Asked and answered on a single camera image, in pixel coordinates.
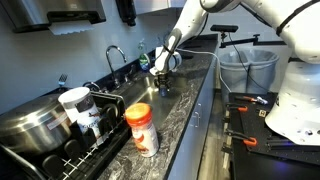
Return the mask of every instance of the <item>orange lid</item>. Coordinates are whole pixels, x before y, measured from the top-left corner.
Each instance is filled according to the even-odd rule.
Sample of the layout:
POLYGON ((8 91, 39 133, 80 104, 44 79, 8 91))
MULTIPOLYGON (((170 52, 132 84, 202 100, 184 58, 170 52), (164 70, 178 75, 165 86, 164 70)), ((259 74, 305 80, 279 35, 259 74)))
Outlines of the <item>orange lid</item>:
POLYGON ((141 126, 151 121, 151 108, 146 103, 131 105, 125 112, 125 117, 130 126, 141 126))

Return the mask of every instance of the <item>dish rack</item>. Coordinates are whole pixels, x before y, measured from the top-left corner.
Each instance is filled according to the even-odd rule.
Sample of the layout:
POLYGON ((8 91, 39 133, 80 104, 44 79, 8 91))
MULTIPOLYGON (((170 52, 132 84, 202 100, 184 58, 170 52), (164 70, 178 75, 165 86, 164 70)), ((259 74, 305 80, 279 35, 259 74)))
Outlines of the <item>dish rack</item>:
POLYGON ((123 117, 125 112, 123 98, 98 92, 91 94, 99 109, 106 104, 114 104, 117 107, 117 113, 107 111, 101 116, 98 127, 104 134, 104 143, 98 147, 92 146, 96 141, 93 130, 89 128, 82 134, 77 122, 70 126, 72 136, 66 143, 54 151, 33 159, 25 159, 1 146, 21 166, 29 179, 96 179, 131 137, 130 128, 123 117))

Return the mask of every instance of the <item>robotic arm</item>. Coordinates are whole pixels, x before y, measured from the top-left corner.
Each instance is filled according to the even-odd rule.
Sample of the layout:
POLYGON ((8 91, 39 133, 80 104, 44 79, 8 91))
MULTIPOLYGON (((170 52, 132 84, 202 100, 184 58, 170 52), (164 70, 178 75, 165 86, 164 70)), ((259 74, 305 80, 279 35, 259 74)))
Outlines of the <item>robotic arm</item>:
POLYGON ((196 35, 207 13, 219 13, 245 3, 268 22, 276 33, 303 61, 320 64, 320 33, 317 20, 319 0, 187 0, 181 16, 163 45, 155 67, 150 70, 157 76, 160 91, 168 88, 169 61, 175 49, 196 35))

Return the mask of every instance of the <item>kitchen sink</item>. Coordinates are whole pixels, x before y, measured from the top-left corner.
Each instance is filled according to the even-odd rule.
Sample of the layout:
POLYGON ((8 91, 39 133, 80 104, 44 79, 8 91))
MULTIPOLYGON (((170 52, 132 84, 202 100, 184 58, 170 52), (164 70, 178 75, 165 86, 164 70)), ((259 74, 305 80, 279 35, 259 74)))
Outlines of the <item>kitchen sink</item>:
POLYGON ((172 85, 166 96, 159 94, 154 85, 153 76, 140 77, 132 81, 123 92, 122 96, 127 106, 137 102, 144 102, 152 108, 152 121, 156 127, 161 126, 167 118, 172 107, 181 99, 181 94, 187 89, 187 79, 184 77, 170 77, 172 85))

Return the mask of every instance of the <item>paper towel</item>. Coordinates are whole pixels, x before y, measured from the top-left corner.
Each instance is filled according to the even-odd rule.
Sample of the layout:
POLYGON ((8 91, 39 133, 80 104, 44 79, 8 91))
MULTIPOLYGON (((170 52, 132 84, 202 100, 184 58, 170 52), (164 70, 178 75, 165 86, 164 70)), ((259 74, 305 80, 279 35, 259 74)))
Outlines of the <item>paper towel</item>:
POLYGON ((69 34, 74 32, 81 32, 92 30, 93 26, 89 20, 81 21, 66 21, 66 22, 55 22, 49 27, 50 31, 54 35, 69 34))

